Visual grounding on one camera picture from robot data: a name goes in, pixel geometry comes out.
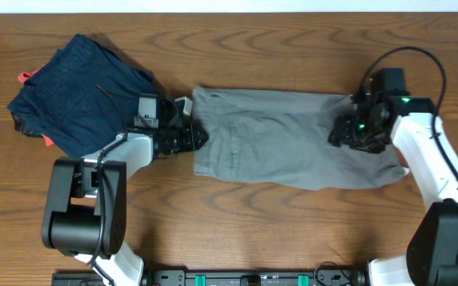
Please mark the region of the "grey shorts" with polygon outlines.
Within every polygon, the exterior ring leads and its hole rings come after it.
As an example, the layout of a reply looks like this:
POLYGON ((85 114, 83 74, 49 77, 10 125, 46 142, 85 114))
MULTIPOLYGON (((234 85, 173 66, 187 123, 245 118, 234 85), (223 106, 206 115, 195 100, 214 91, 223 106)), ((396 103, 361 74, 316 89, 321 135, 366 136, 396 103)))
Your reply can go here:
POLYGON ((336 117, 353 109, 347 95, 195 87, 192 97, 209 136, 195 153, 198 176, 318 191, 378 188, 408 173, 391 146, 370 154, 329 144, 336 117))

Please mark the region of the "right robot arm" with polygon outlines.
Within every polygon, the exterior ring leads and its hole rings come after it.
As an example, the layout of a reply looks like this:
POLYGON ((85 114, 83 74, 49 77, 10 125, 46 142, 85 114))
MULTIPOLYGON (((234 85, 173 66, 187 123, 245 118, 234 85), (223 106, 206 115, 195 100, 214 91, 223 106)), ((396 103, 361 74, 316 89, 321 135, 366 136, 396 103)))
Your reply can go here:
POLYGON ((458 156, 435 115, 433 101, 413 97, 401 68, 383 68, 351 99, 328 137, 371 154, 389 145, 404 157, 426 214, 406 253, 369 261, 354 285, 458 285, 458 156))

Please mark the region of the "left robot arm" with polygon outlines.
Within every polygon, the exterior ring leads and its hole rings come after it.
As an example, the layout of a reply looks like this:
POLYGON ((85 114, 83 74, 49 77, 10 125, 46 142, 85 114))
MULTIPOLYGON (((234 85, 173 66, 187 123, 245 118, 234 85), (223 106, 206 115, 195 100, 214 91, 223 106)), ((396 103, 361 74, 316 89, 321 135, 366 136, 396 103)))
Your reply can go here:
POLYGON ((192 100, 138 96, 132 124, 100 150, 60 158, 52 169, 41 236, 44 245, 90 267, 56 273, 54 285, 151 285, 145 260, 125 241, 127 181, 159 155, 200 149, 208 140, 190 121, 192 100))

